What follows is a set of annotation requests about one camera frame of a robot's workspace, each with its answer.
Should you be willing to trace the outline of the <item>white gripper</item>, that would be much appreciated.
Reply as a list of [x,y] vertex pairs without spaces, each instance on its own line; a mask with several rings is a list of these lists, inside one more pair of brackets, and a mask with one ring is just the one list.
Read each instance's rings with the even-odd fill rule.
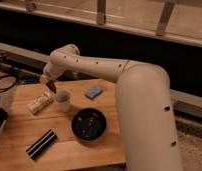
[[46,84],[55,81],[60,75],[60,70],[53,64],[47,64],[43,68],[43,74],[40,76],[40,82]]

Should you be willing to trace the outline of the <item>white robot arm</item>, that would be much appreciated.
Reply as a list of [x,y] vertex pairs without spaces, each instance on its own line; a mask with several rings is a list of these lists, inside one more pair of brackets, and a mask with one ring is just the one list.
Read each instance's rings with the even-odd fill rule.
[[115,101],[128,171],[183,171],[170,79],[160,66],[126,59],[85,57],[69,44],[50,53],[41,81],[78,71],[116,85]]

